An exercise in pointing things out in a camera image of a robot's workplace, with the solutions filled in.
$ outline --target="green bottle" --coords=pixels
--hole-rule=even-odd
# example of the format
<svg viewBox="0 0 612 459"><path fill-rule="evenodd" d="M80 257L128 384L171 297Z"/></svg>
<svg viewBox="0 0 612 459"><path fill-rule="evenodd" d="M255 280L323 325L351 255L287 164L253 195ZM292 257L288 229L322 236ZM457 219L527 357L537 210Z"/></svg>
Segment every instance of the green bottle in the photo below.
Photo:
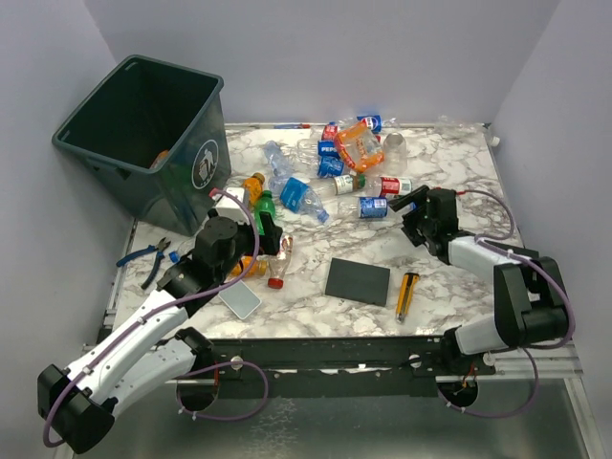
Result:
<svg viewBox="0 0 612 459"><path fill-rule="evenodd" d="M259 201L257 201L257 204L255 204L255 223L257 224L259 234L263 234L264 227L261 225L261 217L259 216L259 212L268 212L272 218L276 218L276 208L274 207L274 201L272 200L272 193L269 190L264 191L261 194Z"/></svg>

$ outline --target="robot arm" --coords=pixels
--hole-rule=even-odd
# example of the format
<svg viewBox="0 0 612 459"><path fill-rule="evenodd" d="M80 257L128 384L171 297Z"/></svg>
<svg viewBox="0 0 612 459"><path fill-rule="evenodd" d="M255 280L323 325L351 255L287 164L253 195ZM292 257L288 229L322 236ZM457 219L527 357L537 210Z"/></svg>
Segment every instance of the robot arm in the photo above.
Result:
<svg viewBox="0 0 612 459"><path fill-rule="evenodd" d="M486 241L478 243L459 229L454 190L421 186L392 201L394 211L409 206L403 232L415 247L425 245L444 263L465 269L493 284L493 314L478 322L445 332L450 359L564 337L569 320L566 306L540 273L510 257L529 258L564 290L557 262L536 251Z"/></svg>
<svg viewBox="0 0 612 459"><path fill-rule="evenodd" d="M242 188L229 192L234 197L242 193L237 198L242 202L248 199ZM172 339L161 341L214 294L168 303L219 287L240 258L253 253L256 229L245 223L231 199L223 198L208 216L192 253L164 274L158 291L129 319L65 369L49 365L38 376L38 412L46 420L51 416L48 425L76 453L96 445L121 412L156 386L214 363L209 352L212 344L194 329L180 330ZM261 222L260 251L277 254L282 228L274 225L268 213L261 214Z"/></svg>

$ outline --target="trash bin logo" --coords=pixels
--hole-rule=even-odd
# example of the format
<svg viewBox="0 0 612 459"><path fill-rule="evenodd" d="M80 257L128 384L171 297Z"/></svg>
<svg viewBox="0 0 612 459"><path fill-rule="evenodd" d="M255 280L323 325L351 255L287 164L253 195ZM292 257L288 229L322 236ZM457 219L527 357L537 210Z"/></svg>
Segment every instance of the trash bin logo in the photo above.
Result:
<svg viewBox="0 0 612 459"><path fill-rule="evenodd" d="M195 156L193 167L191 168L191 182L196 189L202 189L212 176L217 168L219 160L219 145L213 139L204 142L200 147L200 151Z"/></svg>

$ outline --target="yellow utility knife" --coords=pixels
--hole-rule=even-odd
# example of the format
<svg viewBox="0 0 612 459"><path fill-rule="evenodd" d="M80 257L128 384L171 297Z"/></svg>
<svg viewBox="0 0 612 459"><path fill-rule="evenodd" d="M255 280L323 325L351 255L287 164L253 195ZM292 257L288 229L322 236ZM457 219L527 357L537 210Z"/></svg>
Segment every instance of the yellow utility knife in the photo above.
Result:
<svg viewBox="0 0 612 459"><path fill-rule="evenodd" d="M400 297L398 298L398 307L395 310L395 318L400 323L403 323L405 317L408 315L408 308L410 307L410 301L412 301L412 293L414 292L414 286L417 280L419 280L419 275L416 273L404 274L402 288L400 289Z"/></svg>

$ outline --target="gray metal floor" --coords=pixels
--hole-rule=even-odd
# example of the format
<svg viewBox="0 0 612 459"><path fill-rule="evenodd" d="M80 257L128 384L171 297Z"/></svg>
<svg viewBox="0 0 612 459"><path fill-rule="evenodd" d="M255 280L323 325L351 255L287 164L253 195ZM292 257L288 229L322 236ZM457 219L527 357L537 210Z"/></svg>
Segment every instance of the gray metal floor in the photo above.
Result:
<svg viewBox="0 0 612 459"><path fill-rule="evenodd" d="M483 382L474 407L508 410L528 382ZM255 401L221 401L238 414ZM544 381L534 408L501 421L460 415L438 399L376 397L273 399L240 423L191 421L177 414L166 385L129 408L85 459L587 458L563 380Z"/></svg>

